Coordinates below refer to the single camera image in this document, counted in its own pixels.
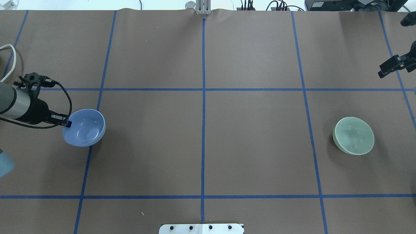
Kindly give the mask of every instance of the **light blue object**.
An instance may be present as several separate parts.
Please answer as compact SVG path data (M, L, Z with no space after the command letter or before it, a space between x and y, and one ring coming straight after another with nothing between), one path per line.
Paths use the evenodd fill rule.
M104 136L104 116L94 109L82 109L69 117L70 128L63 127L64 140L71 145L87 147L97 143Z
M335 144L347 154L363 155L374 146L374 133L370 126L356 117L340 120L332 132Z
M0 149L0 178L15 168L13 161Z

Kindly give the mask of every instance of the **black device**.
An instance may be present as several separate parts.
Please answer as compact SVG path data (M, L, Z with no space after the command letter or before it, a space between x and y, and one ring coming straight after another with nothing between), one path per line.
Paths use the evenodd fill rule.
M26 74L24 77L19 76L19 78L21 81L14 82L13 87L0 82L0 120L31 128L51 128L58 125L71 127L71 122L68 121L68 117L71 115L72 102L68 93L59 82L35 72ZM59 85L68 98L69 113L67 115L49 110L48 104L38 98L41 87L52 88L55 85ZM32 125L39 124L40 122L53 125L48 127L33 127L2 117Z
M407 0L305 0L308 11L392 11L396 12Z
M416 11L407 14L401 20L400 24L402 26L416 25ZM416 69L416 41L412 43L409 53L402 56L394 55L383 62L383 64L380 65L379 77L383 78L392 72L403 69L406 69L407 72Z

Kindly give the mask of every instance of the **black mount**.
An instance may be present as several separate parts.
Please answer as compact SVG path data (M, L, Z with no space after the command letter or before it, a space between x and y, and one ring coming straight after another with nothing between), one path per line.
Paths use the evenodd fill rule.
M416 11L407 14L400 22L404 27L416 25ZM395 55L380 65L379 77L383 78L397 70L405 69L411 72L416 69L416 41L412 43L409 53L398 56Z
M395 55L383 62L383 64L380 65L381 71L379 71L379 77L383 78L392 72L403 70L405 68L407 72L416 69L416 41L414 41L410 47L409 53L403 56Z

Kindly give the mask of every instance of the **green bowl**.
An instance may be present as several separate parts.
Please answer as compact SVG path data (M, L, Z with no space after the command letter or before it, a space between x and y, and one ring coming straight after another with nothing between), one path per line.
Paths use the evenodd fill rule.
M370 126L356 117L340 120L332 132L335 144L347 154L363 155L374 146L374 133Z

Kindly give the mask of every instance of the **silver cylinder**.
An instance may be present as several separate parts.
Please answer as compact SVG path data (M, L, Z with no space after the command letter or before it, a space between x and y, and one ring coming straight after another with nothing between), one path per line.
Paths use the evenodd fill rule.
M17 119L27 112L29 106L27 93L0 82L0 117Z

